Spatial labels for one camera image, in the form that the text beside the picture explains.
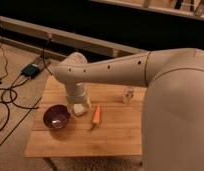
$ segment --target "wooden table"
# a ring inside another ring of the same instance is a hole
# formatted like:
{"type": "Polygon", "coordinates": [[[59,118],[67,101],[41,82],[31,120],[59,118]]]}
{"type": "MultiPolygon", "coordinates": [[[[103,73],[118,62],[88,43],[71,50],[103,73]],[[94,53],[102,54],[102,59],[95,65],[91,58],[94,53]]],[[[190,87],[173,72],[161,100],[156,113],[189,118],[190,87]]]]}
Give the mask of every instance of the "wooden table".
{"type": "Polygon", "coordinates": [[[137,88],[129,105],[122,103],[124,86],[86,84],[92,110],[72,116],[68,125],[50,131],[43,123],[52,105],[67,105],[63,84],[50,76],[26,148],[27,157],[75,157],[141,155],[141,109],[145,89],[137,88]],[[95,105],[101,104],[101,124],[89,131],[95,105]]]}

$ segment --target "dark background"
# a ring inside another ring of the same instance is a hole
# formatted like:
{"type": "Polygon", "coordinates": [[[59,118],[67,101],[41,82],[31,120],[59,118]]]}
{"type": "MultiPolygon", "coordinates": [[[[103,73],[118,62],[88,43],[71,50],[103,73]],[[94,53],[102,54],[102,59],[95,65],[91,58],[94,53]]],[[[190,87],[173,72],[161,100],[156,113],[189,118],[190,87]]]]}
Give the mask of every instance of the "dark background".
{"type": "Polygon", "coordinates": [[[146,50],[204,49],[204,21],[87,0],[0,0],[0,15],[146,50]]]}

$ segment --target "orange carrot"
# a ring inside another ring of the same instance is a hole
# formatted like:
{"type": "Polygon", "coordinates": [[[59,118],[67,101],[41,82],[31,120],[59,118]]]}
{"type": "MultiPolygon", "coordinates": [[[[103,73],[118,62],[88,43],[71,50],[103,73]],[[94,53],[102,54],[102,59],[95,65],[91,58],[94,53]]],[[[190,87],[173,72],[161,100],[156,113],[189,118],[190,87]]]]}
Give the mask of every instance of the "orange carrot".
{"type": "Polygon", "coordinates": [[[95,110],[95,113],[93,115],[92,123],[93,124],[99,124],[100,123],[100,119],[101,119],[101,105],[98,104],[96,106],[96,110],[95,110]]]}

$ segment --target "table leg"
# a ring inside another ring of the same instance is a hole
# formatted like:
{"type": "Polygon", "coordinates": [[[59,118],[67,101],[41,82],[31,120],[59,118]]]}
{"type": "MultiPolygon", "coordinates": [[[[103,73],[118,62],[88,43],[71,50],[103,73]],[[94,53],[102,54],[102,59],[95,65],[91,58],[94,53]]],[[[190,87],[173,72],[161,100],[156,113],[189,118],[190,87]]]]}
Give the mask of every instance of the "table leg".
{"type": "Polygon", "coordinates": [[[56,167],[55,163],[51,160],[49,157],[43,157],[43,160],[49,165],[49,167],[53,171],[58,171],[58,168],[56,167]]]}

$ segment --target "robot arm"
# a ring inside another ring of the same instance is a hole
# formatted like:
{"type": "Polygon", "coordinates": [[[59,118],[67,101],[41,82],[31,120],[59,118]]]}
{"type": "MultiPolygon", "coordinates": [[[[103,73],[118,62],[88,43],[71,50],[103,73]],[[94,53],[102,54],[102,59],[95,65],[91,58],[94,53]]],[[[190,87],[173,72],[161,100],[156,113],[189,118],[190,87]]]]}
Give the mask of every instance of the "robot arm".
{"type": "Polygon", "coordinates": [[[71,54],[55,71],[69,103],[86,101],[82,82],[148,86],[142,111],[146,171],[204,170],[204,51],[175,49],[87,64],[71,54]]]}
{"type": "Polygon", "coordinates": [[[55,77],[68,86],[92,82],[146,87],[171,58],[195,53],[196,49],[162,50],[88,64],[75,52],[57,66],[55,77]]]}

